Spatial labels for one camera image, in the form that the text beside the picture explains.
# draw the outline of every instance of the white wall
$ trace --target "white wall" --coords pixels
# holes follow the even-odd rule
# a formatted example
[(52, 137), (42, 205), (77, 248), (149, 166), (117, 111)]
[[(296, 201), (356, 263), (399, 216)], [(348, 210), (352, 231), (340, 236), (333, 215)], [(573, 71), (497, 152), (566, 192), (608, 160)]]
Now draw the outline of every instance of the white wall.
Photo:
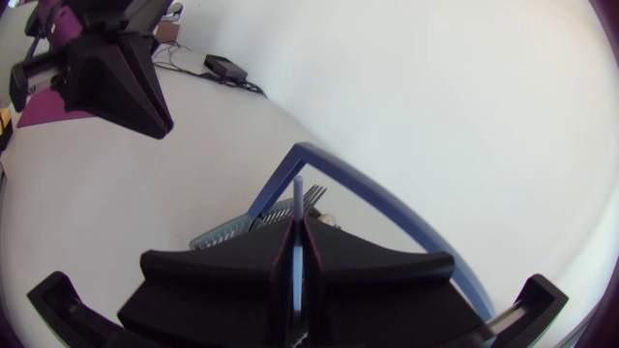
[(534, 273), (561, 286), (570, 304), (542, 345), (604, 291), (618, 251), (619, 88), (588, 2), (183, 3), (182, 44), (239, 64), (420, 213), (498, 310)]
[[(20, 6), (16, 9), (7, 8), (0, 17), (0, 107), (9, 106), (9, 81), (11, 68), (24, 59), (32, 38), (26, 37), (24, 29), (26, 20), (33, 12), (36, 4)], [(41, 41), (37, 52), (47, 50), (47, 41)]]

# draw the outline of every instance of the metal fork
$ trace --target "metal fork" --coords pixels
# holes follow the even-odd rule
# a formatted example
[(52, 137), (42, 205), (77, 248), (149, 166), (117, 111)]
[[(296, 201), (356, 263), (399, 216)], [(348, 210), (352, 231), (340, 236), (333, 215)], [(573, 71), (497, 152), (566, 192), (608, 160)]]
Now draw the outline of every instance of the metal fork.
[[(308, 189), (303, 195), (304, 213), (307, 213), (320, 200), (327, 188), (320, 185), (314, 185)], [(273, 205), (264, 217), (260, 217), (262, 222), (267, 225), (277, 221), (281, 221), (292, 216), (293, 203), (292, 199), (286, 199)]]
[[(327, 189), (314, 185), (303, 195), (304, 213), (307, 213), (318, 202)], [(190, 242), (192, 249), (204, 249), (216, 246), (229, 239), (248, 233), (250, 230), (281, 221), (292, 216), (293, 201), (286, 199), (277, 202), (263, 216), (255, 221), (247, 215), (236, 217), (196, 238)]]

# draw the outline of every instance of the black device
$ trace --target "black device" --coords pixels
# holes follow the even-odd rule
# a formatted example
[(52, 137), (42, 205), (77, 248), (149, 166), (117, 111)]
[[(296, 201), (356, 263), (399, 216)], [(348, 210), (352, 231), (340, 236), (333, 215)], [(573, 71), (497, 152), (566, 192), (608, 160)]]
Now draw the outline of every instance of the black device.
[[(50, 87), (62, 97), (67, 112), (86, 111), (164, 138), (174, 123), (151, 59), (159, 46), (151, 31), (171, 2), (57, 0), (51, 10), (40, 2), (26, 35), (57, 38), (62, 32), (66, 37), (50, 40), (49, 52), (35, 57), (29, 53), (13, 67), (10, 94), (15, 109), (23, 110), (28, 96)], [(76, 21), (63, 13), (73, 14)]]
[[(124, 328), (86, 306), (62, 273), (28, 298), (72, 347), (230, 348), (524, 347), (567, 301), (533, 275), (515, 305), (485, 323), (450, 282), (448, 253), (388, 250), (310, 216), (296, 223), (206, 249), (145, 252), (144, 282), (118, 312)], [(295, 231), (305, 251), (300, 317), (291, 308)]]
[(225, 57), (207, 54), (204, 65), (224, 80), (245, 81), (248, 77), (246, 71)]

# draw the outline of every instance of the fork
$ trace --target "fork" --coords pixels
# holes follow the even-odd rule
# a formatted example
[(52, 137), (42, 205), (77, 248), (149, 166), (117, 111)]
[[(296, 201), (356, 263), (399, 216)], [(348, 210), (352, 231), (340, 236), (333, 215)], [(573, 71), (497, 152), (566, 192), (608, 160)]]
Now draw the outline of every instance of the fork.
[[(320, 185), (314, 185), (308, 189), (303, 195), (303, 212), (307, 213), (314, 205), (320, 200), (323, 194), (325, 194), (327, 188)], [(281, 221), (292, 216), (293, 202), (292, 198), (283, 200), (273, 205), (271, 209), (266, 213), (264, 217), (259, 217), (262, 223), (267, 225), (277, 221)]]

